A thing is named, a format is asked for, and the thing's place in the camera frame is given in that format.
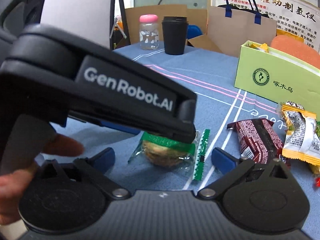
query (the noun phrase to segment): black easel frame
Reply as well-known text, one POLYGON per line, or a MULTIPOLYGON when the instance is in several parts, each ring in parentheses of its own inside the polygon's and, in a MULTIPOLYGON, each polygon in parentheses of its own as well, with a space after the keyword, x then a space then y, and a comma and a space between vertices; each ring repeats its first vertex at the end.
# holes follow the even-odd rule
MULTIPOLYGON (((115 3, 116 0, 111 0, 111 8, 110 8, 110 32, 112 31, 113 24, 115 23, 115 3)), ((124 8, 124 1, 119 0, 120 5, 120 12, 121 12, 121 18, 122 18, 122 24, 123 24, 123 31, 125 35, 127 35, 127 38, 125 39, 126 45, 130 45, 130 36, 129 36, 129 29, 128 29, 128 23, 127 23, 127 17, 125 15, 125 8, 124 8)), ((113 43, 112 39, 110 39, 110 50, 113 50, 113 43)))

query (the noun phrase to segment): black chair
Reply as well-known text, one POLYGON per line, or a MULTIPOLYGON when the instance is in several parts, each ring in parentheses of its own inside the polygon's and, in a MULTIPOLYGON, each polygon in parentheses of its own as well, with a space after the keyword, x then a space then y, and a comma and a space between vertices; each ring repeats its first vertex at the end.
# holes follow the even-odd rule
POLYGON ((0 65, 23 28, 39 23, 44 0, 0 0, 0 65))

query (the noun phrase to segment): orange chair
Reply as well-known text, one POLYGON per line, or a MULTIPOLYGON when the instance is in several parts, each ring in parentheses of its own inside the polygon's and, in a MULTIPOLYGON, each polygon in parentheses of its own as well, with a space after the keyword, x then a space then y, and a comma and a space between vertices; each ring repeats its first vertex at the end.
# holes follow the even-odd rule
POLYGON ((290 54, 320 69, 320 55, 318 52, 294 38, 285 35, 276 36, 272 40, 270 47, 290 54))

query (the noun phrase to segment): gray ribbed surface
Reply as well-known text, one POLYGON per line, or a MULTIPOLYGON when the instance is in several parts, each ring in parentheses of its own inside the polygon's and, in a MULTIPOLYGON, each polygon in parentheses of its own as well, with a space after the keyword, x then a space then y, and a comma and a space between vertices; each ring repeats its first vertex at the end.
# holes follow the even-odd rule
POLYGON ((129 200, 113 202, 91 227, 64 236, 29 232, 20 240, 307 240, 296 231, 260 236, 231 224, 211 201, 189 191, 137 191, 129 200))

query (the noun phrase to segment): black cup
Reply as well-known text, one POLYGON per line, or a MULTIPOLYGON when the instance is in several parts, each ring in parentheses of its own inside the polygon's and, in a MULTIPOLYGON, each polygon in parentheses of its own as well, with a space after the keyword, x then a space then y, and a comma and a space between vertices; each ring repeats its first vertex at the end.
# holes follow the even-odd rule
POLYGON ((186 17, 165 16, 162 21, 164 52, 181 55, 186 45, 188 25, 186 17))

